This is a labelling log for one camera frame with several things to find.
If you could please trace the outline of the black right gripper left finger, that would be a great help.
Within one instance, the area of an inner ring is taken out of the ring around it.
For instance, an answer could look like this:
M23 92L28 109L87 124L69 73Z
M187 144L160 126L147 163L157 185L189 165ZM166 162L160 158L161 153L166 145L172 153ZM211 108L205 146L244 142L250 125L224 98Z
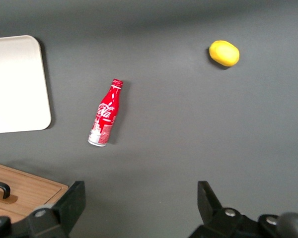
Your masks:
M75 181L56 203L36 208L19 221L0 213L0 238L68 238L85 206L85 183Z

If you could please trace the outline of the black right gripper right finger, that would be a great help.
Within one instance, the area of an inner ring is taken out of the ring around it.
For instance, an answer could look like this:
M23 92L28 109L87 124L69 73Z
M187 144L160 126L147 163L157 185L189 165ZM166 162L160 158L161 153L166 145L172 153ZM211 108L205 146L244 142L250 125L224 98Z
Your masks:
M197 206L203 224L191 238L298 238L298 213L263 214L254 221L223 207L207 181L197 184Z

